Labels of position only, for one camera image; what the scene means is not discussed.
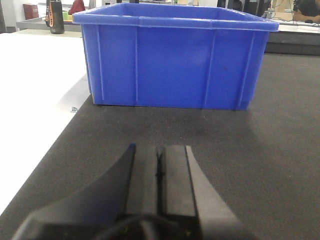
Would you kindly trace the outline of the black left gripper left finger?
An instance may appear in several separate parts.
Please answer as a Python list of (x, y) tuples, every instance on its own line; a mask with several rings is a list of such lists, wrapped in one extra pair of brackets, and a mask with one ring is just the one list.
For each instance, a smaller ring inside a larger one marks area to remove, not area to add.
[(32, 211), (14, 240), (92, 240), (117, 220), (158, 213), (157, 148), (130, 144), (100, 177)]

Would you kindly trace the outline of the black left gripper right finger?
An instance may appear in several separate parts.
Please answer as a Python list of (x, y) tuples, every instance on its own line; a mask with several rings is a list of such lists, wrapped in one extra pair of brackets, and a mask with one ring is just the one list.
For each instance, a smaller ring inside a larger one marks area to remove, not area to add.
[(248, 231), (213, 188), (190, 146), (161, 151), (161, 213), (187, 228), (191, 238), (246, 240)]

